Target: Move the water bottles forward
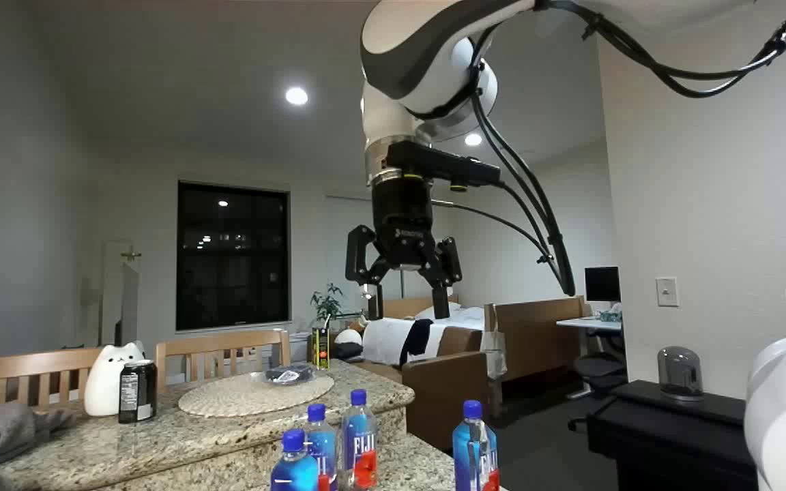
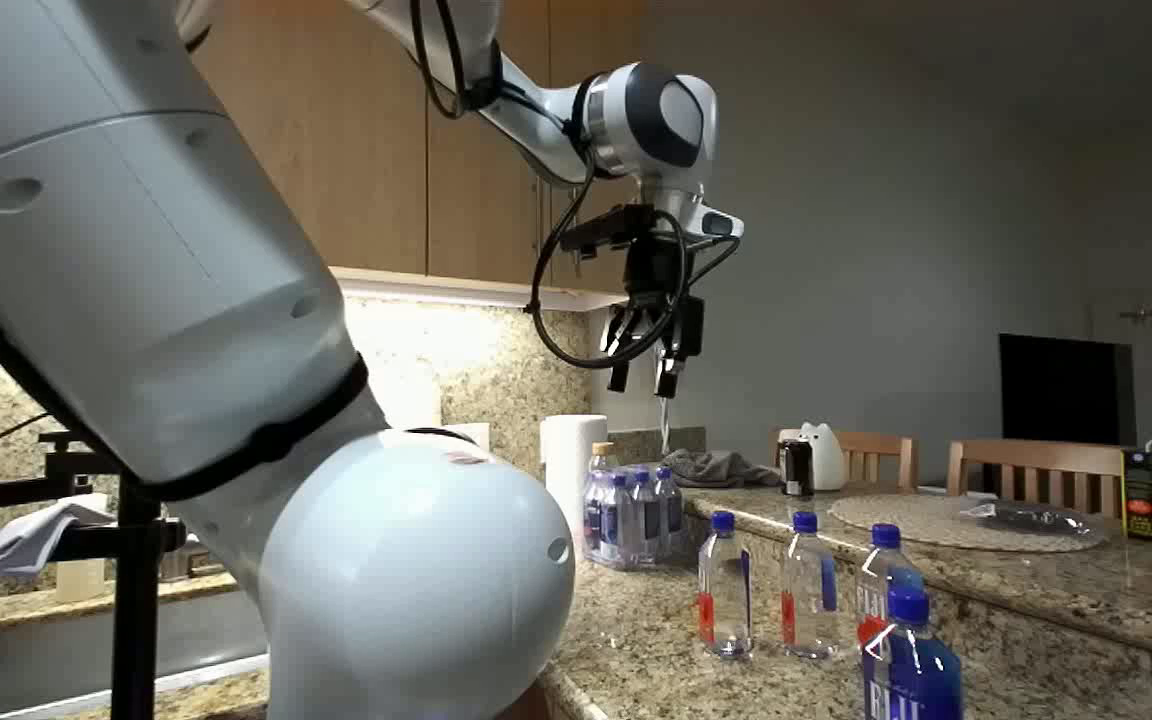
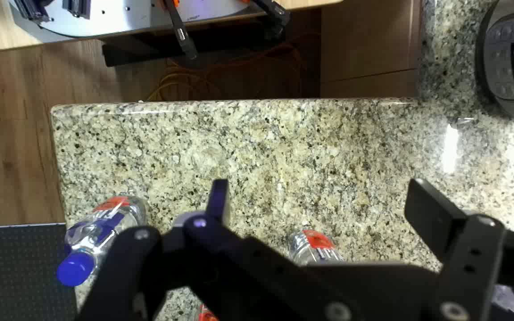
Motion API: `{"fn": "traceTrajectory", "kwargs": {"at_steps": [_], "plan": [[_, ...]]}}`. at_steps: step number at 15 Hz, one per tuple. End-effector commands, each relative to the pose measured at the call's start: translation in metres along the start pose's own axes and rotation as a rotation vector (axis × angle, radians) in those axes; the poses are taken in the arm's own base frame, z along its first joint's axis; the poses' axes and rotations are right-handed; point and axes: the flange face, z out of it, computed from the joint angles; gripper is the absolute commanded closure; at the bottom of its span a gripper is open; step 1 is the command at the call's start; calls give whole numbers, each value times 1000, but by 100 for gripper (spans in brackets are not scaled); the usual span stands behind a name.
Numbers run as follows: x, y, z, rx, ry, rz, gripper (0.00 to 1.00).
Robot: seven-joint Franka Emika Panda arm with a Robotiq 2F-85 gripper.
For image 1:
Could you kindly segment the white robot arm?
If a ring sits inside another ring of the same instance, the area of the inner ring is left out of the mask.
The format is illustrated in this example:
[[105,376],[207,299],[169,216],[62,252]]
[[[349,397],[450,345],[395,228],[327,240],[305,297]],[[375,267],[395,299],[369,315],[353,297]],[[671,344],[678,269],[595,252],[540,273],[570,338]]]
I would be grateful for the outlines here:
[[580,0],[380,0],[361,33],[364,154],[375,220],[348,235],[345,265],[372,315],[386,314],[383,278],[391,269],[423,274],[435,310],[450,310],[447,292],[462,278],[462,265],[457,241],[432,235],[436,180],[507,191],[526,216],[518,235],[539,247],[539,262],[562,292],[577,288],[547,191],[488,117],[496,72],[483,44],[502,22],[550,8],[580,16],[591,35],[604,35],[685,97],[722,95],[786,52],[786,19],[746,64],[687,71],[660,61]]

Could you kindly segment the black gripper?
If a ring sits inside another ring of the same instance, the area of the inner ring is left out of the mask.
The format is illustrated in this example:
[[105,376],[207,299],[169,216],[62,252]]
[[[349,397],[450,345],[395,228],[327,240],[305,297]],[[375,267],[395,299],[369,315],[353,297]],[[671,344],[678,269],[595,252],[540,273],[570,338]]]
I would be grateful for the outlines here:
[[375,232],[361,222],[348,235],[345,274],[354,280],[369,303],[367,315],[383,315],[383,278],[389,269],[421,267],[432,282],[435,314],[450,315],[447,288],[462,278],[457,240],[432,237],[428,183],[421,175],[386,175],[372,184]]

